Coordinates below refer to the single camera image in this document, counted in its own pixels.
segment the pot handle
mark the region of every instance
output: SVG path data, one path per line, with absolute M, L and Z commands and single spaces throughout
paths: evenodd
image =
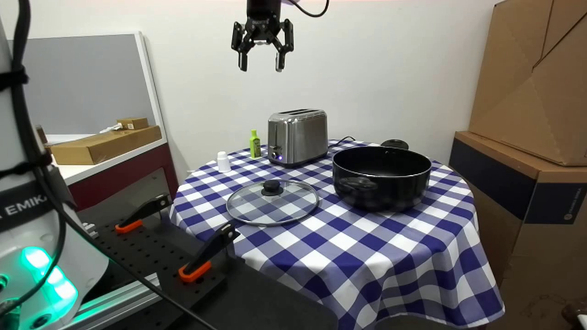
M 400 148 L 400 149 L 406 149 L 406 150 L 409 150 L 409 148 L 410 148 L 410 146 L 404 140 L 399 140 L 399 139 L 386 140 L 381 145 L 383 147 L 394 147 L 394 148 Z

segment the black cable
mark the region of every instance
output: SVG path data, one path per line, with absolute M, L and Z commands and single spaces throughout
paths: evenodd
M 11 65 L 13 71 L 19 70 L 22 67 L 22 58 L 23 58 L 24 48 L 26 45 L 26 36 L 28 34 L 30 20 L 31 20 L 31 8 L 28 4 L 28 1 L 22 1 L 22 0 L 19 1 L 19 15 L 18 15 L 18 20 L 16 22 L 16 28 L 15 28 L 15 33 L 14 33 L 14 35 L 15 35 L 14 36 L 14 46 L 13 46 L 14 54 L 12 56 L 12 65 Z M 23 91 L 22 85 L 13 86 L 11 88 L 11 96 L 12 96 L 13 109 L 14 109 L 15 118 L 16 118 L 16 116 L 17 116 L 16 110 L 20 109 L 22 107 L 22 104 L 24 103 L 24 91 Z M 30 136 L 28 136 L 28 134 L 26 134 L 24 130 L 21 130 L 21 128 L 23 128 L 22 122 L 19 123 L 19 121 L 17 121 L 17 127 L 18 127 L 19 137 L 20 137 L 22 143 L 27 142 L 27 143 L 29 143 L 28 145 L 31 145 L 30 144 L 31 143 Z M 32 143 L 34 143 L 36 145 L 36 140 L 34 139 L 34 135 L 33 135 Z M 27 161 L 30 163 L 37 160 L 40 155 L 41 155 L 41 152 L 36 147 L 31 148 L 31 149 L 25 148 L 25 156 L 27 158 Z M 14 300 L 14 301 L 10 301 L 8 304 L 4 305 L 4 307 L 0 309 L 0 318 L 2 318 L 4 315 L 10 313 L 16 307 L 22 305 L 23 302 L 27 301 L 35 293 L 37 293 L 43 287 L 43 285 L 45 284 L 45 282 L 47 281 L 47 279 L 51 275 L 51 272 L 53 271 L 53 269 L 57 266 L 57 263 L 59 262 L 59 259 L 61 258 L 61 254 L 63 252 L 63 247 L 65 246 L 65 234 L 66 234 L 66 228 L 67 228 L 65 221 L 61 215 L 59 216 L 58 223 L 59 223 L 58 224 L 59 232 L 58 232 L 58 236 L 57 236 L 57 243 L 55 244 L 55 252 L 53 253 L 51 263 L 49 264 L 49 266 L 45 270 L 45 274 L 29 291 L 24 293 L 18 299 Z
M 14 39 L 14 50 L 17 50 L 17 46 L 20 52 L 16 53 L 13 57 L 13 66 L 16 64 L 17 66 L 21 66 L 22 62 L 19 63 L 18 60 L 22 60 L 22 54 L 24 53 L 24 48 L 26 45 L 26 38 L 28 35 L 28 29 L 30 25 L 30 4 L 28 0 L 19 0 L 20 7 L 19 9 L 22 10 L 23 15 L 19 14 L 19 19 L 17 22 L 17 30 L 15 31 L 15 39 Z M 25 149 L 25 153 L 27 156 L 34 156 L 35 153 L 40 154 L 41 151 L 38 150 L 38 145 L 35 139 L 35 133 L 33 132 L 33 128 L 31 125 L 31 120 L 29 117 L 28 109 L 26 108 L 26 102 L 24 97 L 24 92 L 22 85 L 18 85 L 15 88 L 12 88 L 12 102 L 14 107 L 15 113 L 15 120 L 19 131 L 19 136 L 21 138 L 21 143 Z M 46 167 L 42 167 L 41 169 L 35 168 L 33 170 L 35 178 L 37 179 L 38 184 L 41 186 L 41 189 L 47 196 L 47 199 L 53 206 L 53 208 L 59 213 L 60 223 L 65 222 L 69 225 L 76 233 L 82 236 L 90 245 L 92 245 L 95 249 L 100 251 L 103 255 L 107 256 L 109 259 L 114 261 L 117 265 L 121 266 L 124 270 L 126 270 L 130 275 L 132 275 L 138 282 L 143 284 L 145 287 L 149 288 L 153 292 L 155 292 L 158 296 L 160 296 L 163 300 L 166 300 L 171 305 L 174 305 L 177 309 L 182 311 L 183 313 L 191 316 L 195 319 L 198 323 L 205 326 L 209 330 L 217 330 L 211 324 L 200 318 L 197 314 L 193 311 L 190 311 L 188 308 L 182 306 L 177 301 L 175 301 L 172 297 L 169 297 L 165 292 L 161 289 L 157 288 L 153 285 L 150 281 L 145 280 L 140 274 L 135 272 L 133 269 L 122 263 L 117 257 L 111 255 L 105 248 L 101 247 L 100 245 L 96 244 L 93 241 L 93 238 L 82 228 L 79 226 L 78 223 L 74 219 L 72 219 L 63 209 L 62 202 L 57 199 L 54 195 L 53 190 L 50 188 L 50 182 L 48 182 L 49 171 Z M 18 306 L 17 304 L 13 304 L 12 308 L 8 310 L 12 310 L 14 307 Z
M 311 12 L 307 12 L 306 9 L 303 9 L 300 5 L 298 5 L 296 0 L 288 0 L 288 1 L 291 2 L 292 5 L 298 7 L 298 9 L 300 11 L 302 11 L 304 14 L 306 14 L 307 16 L 314 17 L 314 18 L 324 15 L 326 13 L 326 11 L 328 10 L 328 5 L 330 4 L 330 0 L 326 0 L 326 5 L 324 6 L 324 9 L 322 10 L 322 12 L 319 14 L 312 14 Z
M 338 142 L 336 142 L 335 144 L 331 144 L 328 147 L 329 148 L 336 147 L 336 146 L 338 146 L 339 144 L 341 144 L 346 139 L 353 139 L 353 141 L 356 141 L 357 140 L 356 138 L 354 138 L 354 137 L 352 137 L 350 135 L 347 135 L 347 136 L 343 137 L 342 139 L 338 140 Z

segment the gray panel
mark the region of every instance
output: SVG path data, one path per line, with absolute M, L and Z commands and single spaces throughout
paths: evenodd
M 30 39 L 23 62 L 31 121 L 46 134 L 97 133 L 122 117 L 155 124 L 132 34 Z

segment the black pot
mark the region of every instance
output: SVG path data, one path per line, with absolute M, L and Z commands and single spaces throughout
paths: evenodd
M 336 194 L 367 211 L 403 211 L 422 201 L 432 162 L 397 147 L 356 147 L 337 152 L 332 178 Z

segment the green bottle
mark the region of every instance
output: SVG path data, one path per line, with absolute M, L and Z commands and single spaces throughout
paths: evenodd
M 261 139 L 257 136 L 257 130 L 251 130 L 249 144 L 251 145 L 251 158 L 259 158 L 261 156 Z

